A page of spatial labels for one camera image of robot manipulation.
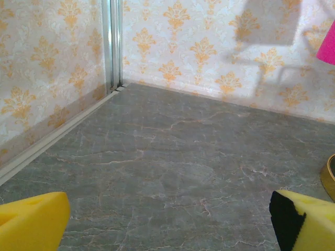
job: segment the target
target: marble floor tile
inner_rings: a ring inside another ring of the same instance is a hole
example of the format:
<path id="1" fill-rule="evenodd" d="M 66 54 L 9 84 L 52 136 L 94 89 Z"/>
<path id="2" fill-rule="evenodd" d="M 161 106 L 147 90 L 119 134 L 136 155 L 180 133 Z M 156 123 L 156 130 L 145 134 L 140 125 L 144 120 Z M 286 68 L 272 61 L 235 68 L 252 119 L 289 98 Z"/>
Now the marble floor tile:
<path id="1" fill-rule="evenodd" d="M 130 85 L 0 187 L 65 191 L 59 251 L 279 250 L 276 189 L 329 200 L 330 124 Z"/>

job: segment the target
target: gold object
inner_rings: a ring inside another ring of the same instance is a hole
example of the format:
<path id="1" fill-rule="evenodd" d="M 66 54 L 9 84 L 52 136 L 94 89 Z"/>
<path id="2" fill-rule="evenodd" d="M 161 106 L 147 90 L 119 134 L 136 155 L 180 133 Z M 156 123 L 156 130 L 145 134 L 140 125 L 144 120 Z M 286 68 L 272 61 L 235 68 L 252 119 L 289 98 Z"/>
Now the gold object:
<path id="1" fill-rule="evenodd" d="M 335 154 L 329 157 L 327 163 L 321 169 L 320 174 L 323 187 L 331 199 L 335 201 L 335 176 L 332 170 L 335 171 Z"/>

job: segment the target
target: wallpaper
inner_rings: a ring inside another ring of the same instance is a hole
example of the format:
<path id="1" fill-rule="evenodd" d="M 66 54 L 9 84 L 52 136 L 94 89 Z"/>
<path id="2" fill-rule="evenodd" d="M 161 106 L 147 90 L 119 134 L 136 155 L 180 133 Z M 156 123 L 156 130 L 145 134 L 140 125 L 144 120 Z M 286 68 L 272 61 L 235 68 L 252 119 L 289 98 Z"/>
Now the wallpaper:
<path id="1" fill-rule="evenodd" d="M 334 0 L 125 0 L 124 78 L 335 122 Z"/>
<path id="2" fill-rule="evenodd" d="M 0 165 L 105 96 L 101 10 L 0 0 Z"/>

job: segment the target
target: black sponge layer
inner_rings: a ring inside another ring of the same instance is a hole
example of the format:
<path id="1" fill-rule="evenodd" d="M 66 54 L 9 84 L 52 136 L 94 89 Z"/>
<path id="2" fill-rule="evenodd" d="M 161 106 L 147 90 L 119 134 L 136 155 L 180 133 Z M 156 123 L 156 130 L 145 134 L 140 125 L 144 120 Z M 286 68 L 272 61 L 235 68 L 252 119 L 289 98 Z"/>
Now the black sponge layer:
<path id="1" fill-rule="evenodd" d="M 293 201 L 274 191 L 271 196 L 270 214 L 281 251 L 292 251 L 306 213 L 299 215 Z"/>

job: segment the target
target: wall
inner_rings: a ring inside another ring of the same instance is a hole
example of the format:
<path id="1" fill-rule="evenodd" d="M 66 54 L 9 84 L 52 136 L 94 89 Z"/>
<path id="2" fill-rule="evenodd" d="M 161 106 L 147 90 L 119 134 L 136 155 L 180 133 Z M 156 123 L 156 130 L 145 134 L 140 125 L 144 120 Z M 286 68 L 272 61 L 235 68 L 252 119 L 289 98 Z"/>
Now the wall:
<path id="1" fill-rule="evenodd" d="M 126 0 L 124 78 L 335 122 L 333 0 Z"/>
<path id="2" fill-rule="evenodd" d="M 0 165 L 105 96 L 101 8 L 0 0 Z"/>

